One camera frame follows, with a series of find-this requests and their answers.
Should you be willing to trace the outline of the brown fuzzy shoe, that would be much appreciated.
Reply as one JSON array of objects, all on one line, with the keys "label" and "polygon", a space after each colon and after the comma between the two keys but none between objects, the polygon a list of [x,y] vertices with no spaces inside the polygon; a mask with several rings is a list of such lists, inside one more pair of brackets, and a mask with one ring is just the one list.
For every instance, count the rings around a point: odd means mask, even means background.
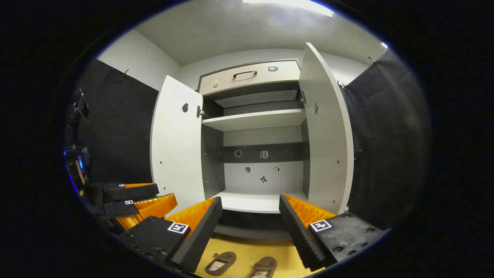
[{"label": "brown fuzzy shoe", "polygon": [[218,254],[205,267],[205,272],[211,276],[222,276],[236,262],[236,259],[236,253],[231,251]]},{"label": "brown fuzzy shoe", "polygon": [[251,278],[273,278],[277,261],[273,257],[264,257],[254,264]]}]

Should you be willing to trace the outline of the beige cabinet drawer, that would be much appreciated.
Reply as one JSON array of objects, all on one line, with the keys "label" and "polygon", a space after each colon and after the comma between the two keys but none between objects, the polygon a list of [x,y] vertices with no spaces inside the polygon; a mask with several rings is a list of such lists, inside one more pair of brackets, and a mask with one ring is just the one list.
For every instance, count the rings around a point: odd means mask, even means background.
[{"label": "beige cabinet drawer", "polygon": [[[255,70],[258,73],[244,74],[233,79],[233,74]],[[232,66],[201,75],[197,92],[203,96],[247,86],[298,81],[301,64],[298,59],[276,59],[251,62]]]}]

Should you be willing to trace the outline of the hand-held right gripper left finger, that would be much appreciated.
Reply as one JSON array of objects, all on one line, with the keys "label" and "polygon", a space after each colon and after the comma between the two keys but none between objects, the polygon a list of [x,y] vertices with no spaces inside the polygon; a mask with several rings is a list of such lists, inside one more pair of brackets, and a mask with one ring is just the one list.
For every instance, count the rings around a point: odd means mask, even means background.
[{"label": "hand-held right gripper left finger", "polygon": [[222,211],[221,198],[212,197],[169,217],[148,217],[116,238],[161,267],[194,273]]}]

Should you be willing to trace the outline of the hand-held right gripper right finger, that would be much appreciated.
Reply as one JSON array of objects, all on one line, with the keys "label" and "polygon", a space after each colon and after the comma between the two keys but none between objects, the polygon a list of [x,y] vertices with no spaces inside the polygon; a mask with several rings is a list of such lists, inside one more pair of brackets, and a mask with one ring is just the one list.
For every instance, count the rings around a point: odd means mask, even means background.
[{"label": "hand-held right gripper right finger", "polygon": [[289,194],[280,194],[279,213],[303,266],[311,271],[346,261],[386,234],[348,210],[335,215]]}]

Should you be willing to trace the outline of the white shoe cabinet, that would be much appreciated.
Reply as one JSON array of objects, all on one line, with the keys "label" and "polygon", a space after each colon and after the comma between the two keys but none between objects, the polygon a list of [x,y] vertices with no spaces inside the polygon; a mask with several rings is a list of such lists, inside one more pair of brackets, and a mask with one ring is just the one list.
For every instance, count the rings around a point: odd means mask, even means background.
[{"label": "white shoe cabinet", "polygon": [[303,101],[298,81],[203,96],[203,190],[207,199],[220,197],[223,206],[216,235],[289,240],[279,196],[287,193],[307,201],[309,193]]}]

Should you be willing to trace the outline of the white shoe cabinet door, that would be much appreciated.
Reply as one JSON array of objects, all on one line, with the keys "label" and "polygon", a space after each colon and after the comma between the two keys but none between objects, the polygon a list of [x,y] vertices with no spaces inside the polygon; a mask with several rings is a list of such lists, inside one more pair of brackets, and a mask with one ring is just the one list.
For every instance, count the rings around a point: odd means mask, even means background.
[{"label": "white shoe cabinet door", "polygon": [[354,172],[354,143],[348,109],[323,56],[307,42],[299,86],[304,97],[310,145],[308,201],[344,213]]},{"label": "white shoe cabinet door", "polygon": [[150,135],[152,180],[159,196],[173,193],[171,214],[205,200],[201,167],[203,97],[167,75],[156,99]]}]

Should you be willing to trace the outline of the black backdrop cloth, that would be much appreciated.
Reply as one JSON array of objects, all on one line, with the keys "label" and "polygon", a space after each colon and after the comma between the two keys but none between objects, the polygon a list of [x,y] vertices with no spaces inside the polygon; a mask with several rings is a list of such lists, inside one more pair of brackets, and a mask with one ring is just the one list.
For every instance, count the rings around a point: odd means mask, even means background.
[{"label": "black backdrop cloth", "polygon": [[76,84],[89,107],[77,132],[95,182],[151,183],[150,135],[158,90],[100,60]]},{"label": "black backdrop cloth", "polygon": [[340,91],[354,141],[349,209],[381,230],[395,227],[418,202],[427,173],[425,93],[392,49]]}]

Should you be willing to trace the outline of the dark equipment stand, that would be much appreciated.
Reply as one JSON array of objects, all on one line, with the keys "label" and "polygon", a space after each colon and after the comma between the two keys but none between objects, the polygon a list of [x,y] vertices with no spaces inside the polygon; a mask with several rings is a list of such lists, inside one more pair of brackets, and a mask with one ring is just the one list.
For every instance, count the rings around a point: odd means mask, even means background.
[{"label": "dark equipment stand", "polygon": [[91,154],[78,136],[80,123],[89,121],[89,105],[79,88],[69,103],[64,123],[63,157],[69,181],[75,192],[83,197],[91,180]]}]

